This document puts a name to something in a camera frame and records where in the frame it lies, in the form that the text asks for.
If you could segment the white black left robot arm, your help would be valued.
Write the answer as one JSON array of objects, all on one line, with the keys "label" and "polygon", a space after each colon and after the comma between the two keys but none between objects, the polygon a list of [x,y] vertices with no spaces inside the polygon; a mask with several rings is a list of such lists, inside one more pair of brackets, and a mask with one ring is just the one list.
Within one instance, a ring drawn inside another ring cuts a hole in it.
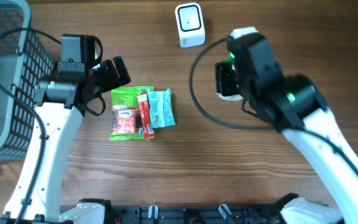
[{"label": "white black left robot arm", "polygon": [[32,137],[10,201],[5,223],[58,223],[60,193],[68,153],[81,125],[87,102],[100,93],[130,82],[122,57],[101,62],[96,69],[74,71],[64,62],[58,75],[45,75],[37,85],[35,109],[23,104],[34,117]]}]

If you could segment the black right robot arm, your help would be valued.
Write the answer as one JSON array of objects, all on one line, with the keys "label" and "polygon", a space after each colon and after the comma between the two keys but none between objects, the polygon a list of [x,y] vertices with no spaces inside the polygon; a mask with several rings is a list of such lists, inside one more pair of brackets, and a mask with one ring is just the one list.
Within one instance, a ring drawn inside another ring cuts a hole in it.
[{"label": "black right robot arm", "polygon": [[256,28],[234,29],[226,41],[231,67],[220,96],[241,96],[282,133],[318,174],[345,223],[358,223],[358,156],[324,96],[308,77],[285,76]]}]

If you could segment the green lid spice jar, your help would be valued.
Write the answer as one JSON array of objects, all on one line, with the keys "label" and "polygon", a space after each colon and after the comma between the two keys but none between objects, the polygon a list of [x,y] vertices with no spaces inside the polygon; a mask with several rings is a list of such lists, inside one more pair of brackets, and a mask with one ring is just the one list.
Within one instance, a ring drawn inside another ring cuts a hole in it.
[{"label": "green lid spice jar", "polygon": [[223,96],[221,93],[217,93],[218,97],[225,101],[241,101],[243,97],[241,95],[230,95],[230,96]]}]

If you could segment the pale green wipes packet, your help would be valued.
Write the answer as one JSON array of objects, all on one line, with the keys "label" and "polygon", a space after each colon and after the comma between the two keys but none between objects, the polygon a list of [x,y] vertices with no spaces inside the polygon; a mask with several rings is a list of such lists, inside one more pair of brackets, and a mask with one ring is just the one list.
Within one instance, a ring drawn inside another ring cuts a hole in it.
[{"label": "pale green wipes packet", "polygon": [[165,91],[148,91],[150,118],[152,128],[164,128],[175,125],[172,110],[171,89]]}]

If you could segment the green snack bag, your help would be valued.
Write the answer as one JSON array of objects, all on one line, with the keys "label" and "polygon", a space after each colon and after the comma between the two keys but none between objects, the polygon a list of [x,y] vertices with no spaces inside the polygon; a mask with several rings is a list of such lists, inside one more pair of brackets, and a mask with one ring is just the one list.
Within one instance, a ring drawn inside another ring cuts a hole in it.
[{"label": "green snack bag", "polygon": [[[110,141],[122,141],[131,139],[144,139],[141,115],[139,114],[139,103],[137,95],[146,93],[148,90],[155,90],[154,86],[132,86],[119,87],[111,91],[112,97],[112,129],[109,135]],[[118,109],[135,109],[134,124],[132,133],[119,133]]]}]

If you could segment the red tube packet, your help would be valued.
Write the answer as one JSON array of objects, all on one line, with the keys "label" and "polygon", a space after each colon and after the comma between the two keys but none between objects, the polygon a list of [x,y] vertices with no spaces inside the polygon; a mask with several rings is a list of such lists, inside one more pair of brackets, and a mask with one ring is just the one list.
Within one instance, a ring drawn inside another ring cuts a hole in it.
[{"label": "red tube packet", "polygon": [[142,130],[145,139],[154,138],[155,132],[151,125],[151,119],[149,114],[149,101],[146,93],[140,93],[137,95],[137,101],[139,104],[139,111],[142,123]]}]

